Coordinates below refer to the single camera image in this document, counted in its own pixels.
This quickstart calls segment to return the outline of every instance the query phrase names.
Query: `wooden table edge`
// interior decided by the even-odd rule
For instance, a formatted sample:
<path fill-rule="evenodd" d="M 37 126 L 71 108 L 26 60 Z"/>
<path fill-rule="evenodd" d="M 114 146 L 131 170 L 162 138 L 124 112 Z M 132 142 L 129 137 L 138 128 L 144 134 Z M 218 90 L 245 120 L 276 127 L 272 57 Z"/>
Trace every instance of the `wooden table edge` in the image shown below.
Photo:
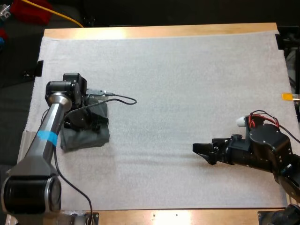
<path fill-rule="evenodd" d="M 277 30 L 276 23 L 46 29 L 44 32 L 44 37 L 85 40 L 161 38 L 195 35 L 238 34 L 271 30 Z"/>

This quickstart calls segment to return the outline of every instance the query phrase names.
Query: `table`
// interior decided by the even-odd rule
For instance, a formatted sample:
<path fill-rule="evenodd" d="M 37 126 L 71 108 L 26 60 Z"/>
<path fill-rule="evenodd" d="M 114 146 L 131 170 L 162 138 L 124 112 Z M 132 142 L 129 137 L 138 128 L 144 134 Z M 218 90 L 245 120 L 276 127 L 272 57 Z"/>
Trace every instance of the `table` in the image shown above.
<path fill-rule="evenodd" d="M 159 27 L 48 29 L 45 30 L 44 36 L 62 39 L 126 39 L 237 34 L 268 30 L 277 30 L 276 24 L 248 23 Z M 98 213 L 100 225 L 257 225 L 258 210 L 260 209 L 111 210 L 98 211 Z M 6 224 L 14 224 L 13 222 L 14 220 L 11 220 L 11 218 L 8 217 Z"/>

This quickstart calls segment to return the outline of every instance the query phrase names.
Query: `white towel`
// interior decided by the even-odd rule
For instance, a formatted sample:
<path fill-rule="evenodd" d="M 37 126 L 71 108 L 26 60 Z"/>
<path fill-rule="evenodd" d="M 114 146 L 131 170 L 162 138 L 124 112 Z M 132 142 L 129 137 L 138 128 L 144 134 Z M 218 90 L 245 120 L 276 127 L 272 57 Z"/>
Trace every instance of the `white towel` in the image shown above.
<path fill-rule="evenodd" d="M 236 119 L 264 109 L 300 137 L 283 52 L 275 31 L 126 40 L 43 38 L 26 130 L 36 131 L 48 81 L 80 73 L 88 88 L 136 98 L 108 103 L 110 142 L 64 153 L 61 171 L 96 210 L 284 207 L 271 173 L 209 165 L 193 143 L 245 134 Z M 291 139 L 295 153 L 299 145 Z M 88 210 L 63 182 L 62 208 Z"/>

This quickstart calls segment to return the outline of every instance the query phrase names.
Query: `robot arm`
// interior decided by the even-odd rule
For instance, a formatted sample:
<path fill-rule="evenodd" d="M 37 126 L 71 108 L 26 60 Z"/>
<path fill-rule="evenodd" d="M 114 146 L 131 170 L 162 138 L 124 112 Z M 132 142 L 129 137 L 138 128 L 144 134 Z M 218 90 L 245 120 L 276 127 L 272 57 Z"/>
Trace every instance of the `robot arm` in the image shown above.
<path fill-rule="evenodd" d="M 245 139 L 242 135 L 214 138 L 211 143 L 194 143 L 193 152 L 211 165 L 217 162 L 239 164 L 273 173 L 275 181 L 300 203 L 300 157 L 293 154 L 289 137 L 281 133 L 279 123 L 264 123 L 267 118 L 261 115 L 249 117 L 237 121 L 246 127 Z M 259 225 L 298 225 L 300 207 L 290 204 L 280 211 L 260 211 L 258 219 Z"/>
<path fill-rule="evenodd" d="M 1 190 L 3 210 L 21 225 L 41 225 L 51 218 L 56 224 L 70 220 L 60 213 L 61 184 L 51 159 L 64 115 L 82 106 L 86 86 L 79 74 L 65 74 L 64 81 L 49 82 L 46 87 L 49 111 L 25 158 L 9 171 Z"/>

